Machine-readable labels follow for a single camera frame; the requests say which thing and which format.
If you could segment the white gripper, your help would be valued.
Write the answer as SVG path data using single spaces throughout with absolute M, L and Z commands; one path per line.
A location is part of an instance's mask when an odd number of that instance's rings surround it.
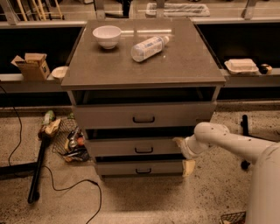
M 183 137 L 174 137 L 173 142 L 181 149 L 182 154 L 186 159 L 194 159 L 202 152 L 208 149 L 206 143 L 199 141 L 195 135 L 189 136 L 187 138 Z M 183 174 L 184 178 L 190 176 L 193 173 L 195 167 L 194 160 L 183 160 Z

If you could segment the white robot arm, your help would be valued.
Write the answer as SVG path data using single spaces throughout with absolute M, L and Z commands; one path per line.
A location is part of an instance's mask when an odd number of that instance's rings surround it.
M 187 159 L 217 146 L 253 165 L 245 224 L 280 224 L 280 143 L 232 134 L 227 126 L 201 122 L 191 136 L 173 141 Z

